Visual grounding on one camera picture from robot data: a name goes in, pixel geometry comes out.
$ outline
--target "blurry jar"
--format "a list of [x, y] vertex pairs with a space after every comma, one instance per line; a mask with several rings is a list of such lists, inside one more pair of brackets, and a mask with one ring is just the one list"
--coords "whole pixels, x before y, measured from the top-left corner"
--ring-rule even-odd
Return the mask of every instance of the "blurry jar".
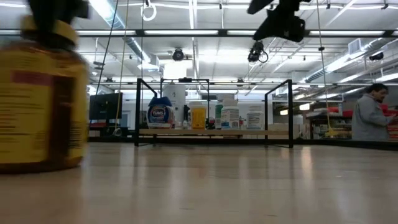
[[0, 50], [0, 172], [41, 172], [77, 166], [86, 140], [88, 70], [73, 51], [72, 26], [53, 32], [21, 22], [23, 40]]

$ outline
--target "laminate floor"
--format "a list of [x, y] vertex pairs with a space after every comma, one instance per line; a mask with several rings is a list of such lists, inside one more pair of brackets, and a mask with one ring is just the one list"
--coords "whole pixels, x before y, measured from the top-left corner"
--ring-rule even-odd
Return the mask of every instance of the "laminate floor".
[[91, 143], [82, 166], [0, 176], [0, 223], [398, 222], [398, 153]]

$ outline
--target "hanging cable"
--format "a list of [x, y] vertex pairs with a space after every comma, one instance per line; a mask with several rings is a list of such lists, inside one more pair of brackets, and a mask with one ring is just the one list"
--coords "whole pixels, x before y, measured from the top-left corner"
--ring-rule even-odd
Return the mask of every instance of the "hanging cable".
[[[98, 84], [97, 84], [97, 89], [96, 89], [96, 91], [95, 91], [95, 95], [94, 95], [94, 99], [93, 99], [94, 102], [95, 102], [96, 97], [97, 97], [97, 95], [98, 95], [98, 90], [100, 89], [101, 77], [102, 77], [102, 74], [103, 74], [103, 72], [104, 72], [104, 65], [105, 65], [105, 60], [106, 60], [106, 54], [108, 53], [109, 43], [111, 42], [112, 31], [113, 31], [113, 27], [114, 27], [114, 21], [115, 21], [115, 18], [116, 18], [116, 12], [118, 11], [118, 5], [119, 5], [119, 0], [116, 0], [116, 6], [115, 6], [115, 8], [114, 8], [114, 14], [113, 14], [113, 19], [112, 19], [111, 30], [110, 30], [110, 32], [109, 32], [108, 43], [106, 44], [105, 54], [104, 54], [104, 59], [103, 59], [103, 61], [102, 61], [102, 65], [101, 65], [101, 72], [100, 72], [100, 74], [99, 74], [99, 80], [98, 80]], [[89, 123], [89, 125], [88, 125], [89, 131], [90, 131], [90, 127], [91, 127], [91, 123], [92, 123], [92, 122], [93, 122], [93, 120], [90, 119], [90, 123]]]
[[[317, 0], [317, 14], [318, 14], [318, 29], [319, 29], [319, 51], [321, 52], [322, 58], [322, 70], [323, 70], [323, 84], [326, 86], [326, 72], [325, 72], [325, 61], [323, 59], [323, 50], [325, 49], [322, 45], [322, 33], [321, 33], [321, 21], [319, 13], [319, 0]], [[330, 115], [329, 115], [329, 103], [328, 103], [328, 88], [325, 90], [325, 101], [326, 101], [326, 116], [328, 119], [328, 133], [329, 135], [335, 135], [333, 129], [330, 126]]]
[[[129, 18], [129, 7], [126, 9], [126, 27], [124, 28], [124, 38], [127, 36], [127, 20]], [[120, 96], [121, 96], [121, 89], [122, 89], [122, 77], [123, 77], [123, 65], [124, 65], [124, 53], [126, 52], [126, 43], [123, 44], [123, 54], [122, 54], [122, 65], [120, 69], [120, 81], [119, 81], [119, 93], [118, 93], [118, 109], [116, 110], [116, 118], [118, 120], [119, 117], [119, 109], [120, 109]], [[118, 122], [114, 124], [114, 136], [119, 136], [121, 133], [119, 132], [120, 128], [118, 128]]]

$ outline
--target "security camera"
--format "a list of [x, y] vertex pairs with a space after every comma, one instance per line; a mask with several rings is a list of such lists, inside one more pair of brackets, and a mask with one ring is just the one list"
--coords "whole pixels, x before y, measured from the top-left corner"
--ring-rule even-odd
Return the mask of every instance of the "security camera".
[[182, 52], [182, 49], [175, 49], [173, 53], [173, 60], [176, 62], [180, 62], [184, 59], [184, 53]]

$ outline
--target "ceiling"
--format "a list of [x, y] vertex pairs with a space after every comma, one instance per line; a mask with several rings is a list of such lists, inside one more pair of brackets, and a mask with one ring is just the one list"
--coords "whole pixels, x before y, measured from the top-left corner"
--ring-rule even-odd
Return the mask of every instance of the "ceiling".
[[[142, 1], [129, 1], [132, 6], [126, 6], [127, 0], [119, 0], [118, 15], [125, 21], [128, 9], [128, 18], [125, 22], [128, 29], [257, 29], [266, 18], [266, 10], [255, 15], [246, 13], [248, 0], [152, 0], [151, 4], [156, 6], [157, 14], [151, 21], [143, 21], [141, 17]], [[383, 0], [339, 0], [331, 1], [331, 8], [325, 9], [326, 1], [320, 0], [319, 18], [320, 29], [362, 29], [362, 30], [388, 30], [398, 28], [398, 0], [388, 0], [389, 7], [381, 9]], [[0, 0], [0, 28], [18, 29], [21, 15], [28, 14], [29, 9], [23, 7], [24, 1]], [[305, 19], [306, 29], [318, 30], [318, 14], [316, 1], [301, 3], [301, 10], [296, 12], [297, 16]], [[144, 14], [151, 16], [152, 9], [145, 9]], [[91, 8], [90, 19], [76, 19], [73, 23], [76, 29], [110, 29], [105, 20], [98, 12]], [[318, 51], [319, 38], [304, 38], [301, 43], [295, 43], [280, 38], [264, 39], [266, 52], [269, 60], [264, 64], [250, 66], [247, 61], [249, 49], [254, 41], [249, 37], [145, 37], [135, 38], [143, 51], [149, 55], [156, 55], [160, 65], [172, 63], [170, 52], [175, 48], [183, 49], [189, 60], [184, 61], [187, 66], [188, 77], [208, 78], [216, 82], [235, 82], [243, 78], [245, 82], [282, 82], [292, 78], [295, 82], [303, 81], [311, 72], [322, 67], [322, 59], [325, 66], [332, 61], [338, 60], [348, 51], [348, 44], [354, 38], [322, 38], [322, 46], [325, 47], [323, 57]], [[96, 38], [82, 37], [79, 40], [77, 52], [82, 54], [94, 68], [94, 60], [102, 62], [108, 38], [98, 39], [96, 52]], [[121, 64], [123, 63], [122, 81], [133, 82], [137, 77], [143, 76], [146, 81], [159, 80], [159, 72], [142, 71], [138, 65], [140, 61], [134, 52], [125, 45], [125, 56], [123, 58], [124, 41], [120, 37], [112, 37], [109, 42], [106, 65], [104, 66], [103, 79], [105, 77], [119, 81], [121, 76]], [[193, 66], [193, 46], [195, 46], [195, 59], [197, 73]], [[371, 62], [368, 55], [358, 57], [347, 66], [342, 66], [327, 75], [327, 82], [339, 82], [341, 79], [354, 75], [363, 70], [386, 63], [396, 58], [397, 49], [395, 44], [384, 48], [384, 59]], [[99, 75], [90, 74], [91, 81], [98, 81]], [[373, 72], [377, 77], [379, 70]], [[369, 79], [369, 75], [356, 79], [363, 82]], [[134, 89], [132, 85], [123, 85], [125, 89]], [[220, 88], [236, 88], [236, 86], [220, 86]], [[269, 86], [259, 86], [257, 90], [267, 89]]]

